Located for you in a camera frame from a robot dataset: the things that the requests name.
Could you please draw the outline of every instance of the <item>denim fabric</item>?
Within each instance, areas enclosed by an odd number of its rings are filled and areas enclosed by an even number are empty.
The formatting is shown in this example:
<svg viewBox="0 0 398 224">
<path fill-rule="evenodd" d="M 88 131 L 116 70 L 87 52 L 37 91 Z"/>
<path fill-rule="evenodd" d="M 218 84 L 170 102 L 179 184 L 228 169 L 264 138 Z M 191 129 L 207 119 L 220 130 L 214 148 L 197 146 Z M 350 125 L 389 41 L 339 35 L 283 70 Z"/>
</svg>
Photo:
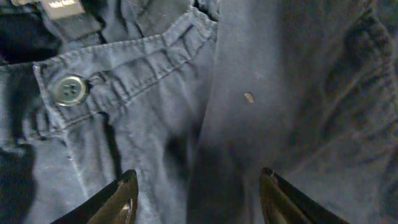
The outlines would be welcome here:
<svg viewBox="0 0 398 224">
<path fill-rule="evenodd" d="M 262 167 L 351 223 L 398 222 L 394 23 L 375 2 L 83 5 L 52 21 L 0 1 L 0 223 L 50 223 L 127 169 L 137 223 L 264 223 Z M 68 75 L 89 92 L 59 106 Z"/>
</svg>

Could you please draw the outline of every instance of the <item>garment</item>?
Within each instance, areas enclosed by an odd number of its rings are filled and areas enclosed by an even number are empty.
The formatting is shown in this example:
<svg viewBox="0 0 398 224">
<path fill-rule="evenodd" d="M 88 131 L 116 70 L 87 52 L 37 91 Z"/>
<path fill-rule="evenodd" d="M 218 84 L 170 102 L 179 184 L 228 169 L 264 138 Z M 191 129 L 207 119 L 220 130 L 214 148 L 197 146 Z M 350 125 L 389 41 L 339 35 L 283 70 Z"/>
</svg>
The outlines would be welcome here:
<svg viewBox="0 0 398 224">
<path fill-rule="evenodd" d="M 0 223 L 50 223 L 128 169 L 137 223 L 264 223 L 263 167 L 351 223 L 398 222 L 374 2 L 82 3 L 60 20 L 0 3 Z M 79 104 L 57 104 L 65 77 Z"/>
</svg>

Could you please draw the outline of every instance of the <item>round button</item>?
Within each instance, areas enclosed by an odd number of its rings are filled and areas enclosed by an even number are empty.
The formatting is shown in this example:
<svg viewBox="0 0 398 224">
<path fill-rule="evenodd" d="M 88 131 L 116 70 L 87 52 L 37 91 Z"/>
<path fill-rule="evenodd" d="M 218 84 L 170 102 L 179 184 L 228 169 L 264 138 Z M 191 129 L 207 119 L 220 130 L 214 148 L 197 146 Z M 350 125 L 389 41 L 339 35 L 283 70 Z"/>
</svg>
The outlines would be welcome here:
<svg viewBox="0 0 398 224">
<path fill-rule="evenodd" d="M 86 96 L 87 87 L 77 75 L 61 78 L 53 86 L 55 102 L 60 106 L 73 106 L 80 103 Z"/>
</svg>

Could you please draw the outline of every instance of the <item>cloth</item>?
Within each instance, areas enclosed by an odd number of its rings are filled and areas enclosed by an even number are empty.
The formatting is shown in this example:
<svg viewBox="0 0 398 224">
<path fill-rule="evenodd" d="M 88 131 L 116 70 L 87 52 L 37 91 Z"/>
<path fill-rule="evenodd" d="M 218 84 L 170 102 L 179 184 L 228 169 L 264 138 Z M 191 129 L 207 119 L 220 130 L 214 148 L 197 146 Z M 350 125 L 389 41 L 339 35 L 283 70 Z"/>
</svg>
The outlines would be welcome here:
<svg viewBox="0 0 398 224">
<path fill-rule="evenodd" d="M 351 223 L 398 222 L 396 51 L 375 2 L 83 6 L 53 21 L 0 2 L 0 223 L 50 223 L 128 169 L 137 223 L 264 223 L 263 167 Z M 57 105 L 69 75 L 88 94 Z"/>
</svg>

